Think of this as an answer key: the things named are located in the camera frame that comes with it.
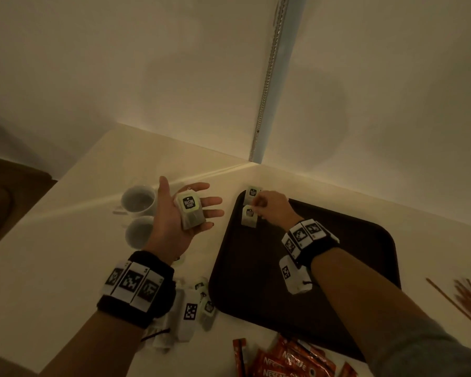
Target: wristband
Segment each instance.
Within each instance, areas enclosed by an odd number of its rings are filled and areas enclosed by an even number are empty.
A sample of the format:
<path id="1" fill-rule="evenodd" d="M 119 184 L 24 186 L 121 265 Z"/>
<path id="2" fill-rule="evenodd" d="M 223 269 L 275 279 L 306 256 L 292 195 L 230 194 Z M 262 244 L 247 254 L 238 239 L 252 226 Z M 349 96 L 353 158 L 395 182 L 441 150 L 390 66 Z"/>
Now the wristband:
<path id="1" fill-rule="evenodd" d="M 310 219 L 293 226 L 281 242 L 297 266 L 310 268 L 315 256 L 337 247 L 340 240 L 318 221 Z"/>
<path id="2" fill-rule="evenodd" d="M 145 329 L 171 309 L 176 296 L 173 273 L 154 254 L 136 251 L 106 280 L 98 310 Z"/>

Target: tabletop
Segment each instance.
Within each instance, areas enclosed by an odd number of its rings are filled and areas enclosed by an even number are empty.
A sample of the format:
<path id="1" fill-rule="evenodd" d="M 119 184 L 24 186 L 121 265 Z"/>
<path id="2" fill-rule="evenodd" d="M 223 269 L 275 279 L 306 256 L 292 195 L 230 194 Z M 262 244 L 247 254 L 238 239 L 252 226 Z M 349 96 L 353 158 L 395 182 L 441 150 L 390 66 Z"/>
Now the tabletop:
<path id="1" fill-rule="evenodd" d="M 226 215 L 193 241 L 175 276 L 187 284 L 209 277 L 238 194 L 248 185 L 375 222 L 396 243 L 402 289 L 449 333 L 471 347 L 471 323 L 426 282 L 452 294 L 452 280 L 471 277 L 471 226 L 275 168 L 249 163 L 182 141 L 118 125 L 42 198 L 0 242 L 0 356 L 35 372 L 61 350 L 95 310 L 101 285 L 131 248 L 127 217 L 114 215 L 122 192 L 134 184 L 172 189 L 211 183 L 202 193 L 223 197 Z M 268 348 L 276 333 L 219 313 L 208 332 L 167 354 L 145 348 L 129 376 L 235 375 L 232 339 Z M 349 361 L 326 350 L 340 368 Z"/>

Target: forearm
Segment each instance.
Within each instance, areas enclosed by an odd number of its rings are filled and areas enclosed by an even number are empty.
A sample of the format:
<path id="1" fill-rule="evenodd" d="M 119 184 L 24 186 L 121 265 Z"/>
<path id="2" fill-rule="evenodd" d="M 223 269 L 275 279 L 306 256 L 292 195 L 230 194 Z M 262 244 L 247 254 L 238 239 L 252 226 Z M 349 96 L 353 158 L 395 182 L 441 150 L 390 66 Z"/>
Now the forearm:
<path id="1" fill-rule="evenodd" d="M 40 376 L 125 376 L 142 336 L 142 328 L 97 311 Z"/>
<path id="2" fill-rule="evenodd" d="M 405 323 L 427 318 L 399 288 L 340 248 L 315 257 L 311 271 L 369 362 Z"/>

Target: sleeve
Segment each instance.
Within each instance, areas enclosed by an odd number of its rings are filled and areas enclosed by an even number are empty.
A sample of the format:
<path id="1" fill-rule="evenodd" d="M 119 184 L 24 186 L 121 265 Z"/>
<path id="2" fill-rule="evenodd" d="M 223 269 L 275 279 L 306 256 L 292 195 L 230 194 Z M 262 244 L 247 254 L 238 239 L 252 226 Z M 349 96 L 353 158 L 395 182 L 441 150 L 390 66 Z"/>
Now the sleeve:
<path id="1" fill-rule="evenodd" d="M 471 349 L 429 318 L 406 324 L 376 352 L 369 364 L 374 376 L 471 377 Z"/>

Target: dark brown serving tray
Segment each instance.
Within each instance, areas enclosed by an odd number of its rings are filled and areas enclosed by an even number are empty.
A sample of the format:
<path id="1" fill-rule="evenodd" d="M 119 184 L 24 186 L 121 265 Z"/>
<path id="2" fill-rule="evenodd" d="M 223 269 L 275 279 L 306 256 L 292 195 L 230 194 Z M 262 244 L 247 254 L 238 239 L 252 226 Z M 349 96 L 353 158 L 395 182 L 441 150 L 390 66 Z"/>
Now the dark brown serving tray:
<path id="1" fill-rule="evenodd" d="M 284 231 L 261 218 L 256 229 L 242 226 L 244 194 L 235 203 L 209 280 L 214 305 L 228 315 L 364 361 L 320 287 L 298 295 L 286 290 L 279 268 L 287 254 L 281 244 Z M 302 217 L 324 224 L 345 251 L 401 288 L 394 241 L 384 228 L 293 199 L 290 204 Z"/>

